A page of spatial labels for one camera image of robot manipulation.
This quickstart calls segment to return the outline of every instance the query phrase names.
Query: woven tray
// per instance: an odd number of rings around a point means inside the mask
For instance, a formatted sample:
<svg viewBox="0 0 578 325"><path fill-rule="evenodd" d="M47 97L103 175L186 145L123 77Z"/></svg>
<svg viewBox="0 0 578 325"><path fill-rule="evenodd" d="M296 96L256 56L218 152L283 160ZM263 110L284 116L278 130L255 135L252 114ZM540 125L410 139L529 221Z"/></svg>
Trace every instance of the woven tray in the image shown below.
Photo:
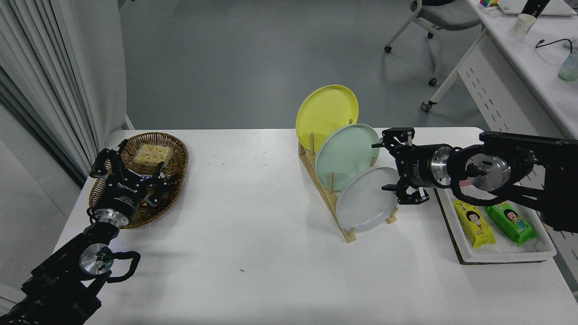
<svg viewBox="0 0 578 325"><path fill-rule="evenodd" d="M137 228L151 223L164 215L179 197L184 177L187 173L187 147L181 140L174 136L160 132L143 133L128 139L127 146L121 154L124 164L128 169L141 175L151 175L154 173L155 167L137 164L132 160L137 150L139 150L141 143L171 147L173 149L171 160L169 160L169 163L162 169L168 188L156 206L148 206L148 204L143 201L136 212L135 220L129 225L120 227L121 229ZM110 163L108 161L106 162L106 169L108 169L110 173ZM88 199L88 205L91 208L96 204L102 190L105 188L105 184L105 181L102 179L98 179L96 183L94 183ZM153 189L149 188L147 192L152 194Z"/></svg>

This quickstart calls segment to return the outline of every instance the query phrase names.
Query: yellow snack package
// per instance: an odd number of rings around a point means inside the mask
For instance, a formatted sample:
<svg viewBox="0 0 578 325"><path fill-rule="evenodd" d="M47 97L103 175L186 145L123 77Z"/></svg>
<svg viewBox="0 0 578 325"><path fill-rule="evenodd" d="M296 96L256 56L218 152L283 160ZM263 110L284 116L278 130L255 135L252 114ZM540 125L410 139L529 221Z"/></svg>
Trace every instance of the yellow snack package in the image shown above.
<svg viewBox="0 0 578 325"><path fill-rule="evenodd" d="M496 243L492 229L475 206L460 200L452 201L452 203L460 224L474 248L488 243Z"/></svg>
<svg viewBox="0 0 578 325"><path fill-rule="evenodd" d="M154 167L163 161L167 165L172 154L173 150L169 147L141 143L140 149L135 154L134 162Z"/></svg>

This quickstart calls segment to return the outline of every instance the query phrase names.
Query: paper cup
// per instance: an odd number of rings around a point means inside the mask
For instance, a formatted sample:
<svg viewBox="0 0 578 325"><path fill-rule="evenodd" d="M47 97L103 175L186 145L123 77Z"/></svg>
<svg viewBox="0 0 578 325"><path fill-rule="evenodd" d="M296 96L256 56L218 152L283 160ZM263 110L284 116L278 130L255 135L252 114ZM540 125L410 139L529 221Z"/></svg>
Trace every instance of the paper cup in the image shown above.
<svg viewBox="0 0 578 325"><path fill-rule="evenodd" d="M536 17L532 16L531 14L519 14L518 19L516 20L516 24L510 31L510 36L516 39L522 38L535 22Z"/></svg>

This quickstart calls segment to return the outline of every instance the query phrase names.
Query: table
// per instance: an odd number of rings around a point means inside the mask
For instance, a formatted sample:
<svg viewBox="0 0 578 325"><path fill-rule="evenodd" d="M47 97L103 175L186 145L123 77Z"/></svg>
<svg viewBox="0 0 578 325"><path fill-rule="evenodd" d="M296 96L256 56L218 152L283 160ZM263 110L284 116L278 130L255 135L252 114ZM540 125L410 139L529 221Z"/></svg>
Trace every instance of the table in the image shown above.
<svg viewBox="0 0 578 325"><path fill-rule="evenodd" d="M140 131L117 131L113 147ZM575 324L552 259L460 265L436 200L346 243L297 151L295 130L170 130L188 147L162 218L122 230L136 274L106 284L86 324ZM416 128L414 143L478 143L477 128ZM382 150L376 165L394 166ZM60 247L88 226L84 185ZM113 275L127 265L118 261Z"/></svg>
<svg viewBox="0 0 578 325"><path fill-rule="evenodd" d="M485 26L462 60L431 98L438 103L459 75L490 128L578 139L578 83L558 78L569 50L551 42L578 36L578 17L540 16L521 40L510 37L516 16L490 17L468 0Z"/></svg>

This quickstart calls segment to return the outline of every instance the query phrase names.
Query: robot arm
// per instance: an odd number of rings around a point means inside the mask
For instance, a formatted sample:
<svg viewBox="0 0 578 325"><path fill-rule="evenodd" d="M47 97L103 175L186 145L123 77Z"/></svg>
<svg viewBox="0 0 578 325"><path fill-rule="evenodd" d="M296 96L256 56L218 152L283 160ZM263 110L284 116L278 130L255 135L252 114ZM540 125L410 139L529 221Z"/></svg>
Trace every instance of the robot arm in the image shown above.
<svg viewBox="0 0 578 325"><path fill-rule="evenodd" d="M455 197L473 205L489 206L506 200L542 212L541 219L557 231L578 231L578 218L564 208L575 200L578 191L578 141L541 136L482 132L483 145L466 148L447 144L417 146L412 143L413 128L390 128L382 132L380 143L395 158L400 180L383 190L393 191L400 204L420 204L429 199L422 187L451 188ZM542 189L516 185L544 166ZM480 190L496 197L483 200L465 195L460 181L470 180ZM407 189L416 189L412 194Z"/></svg>
<svg viewBox="0 0 578 325"><path fill-rule="evenodd" d="M118 236L119 227L133 222L141 201L156 205L166 184L162 162L153 175L126 169L121 153L127 142L121 142L118 150L102 150L92 166L90 176L104 179L106 187L87 210L91 225L32 270L32 277L22 286L26 297L0 317L0 324L83 324L100 308L97 294L105 283L122 282L134 274L140 254L113 253L108 245ZM147 195L147 186L155 192ZM126 274L111 276L115 260L131 260ZM92 282L87 287L84 280Z"/></svg>

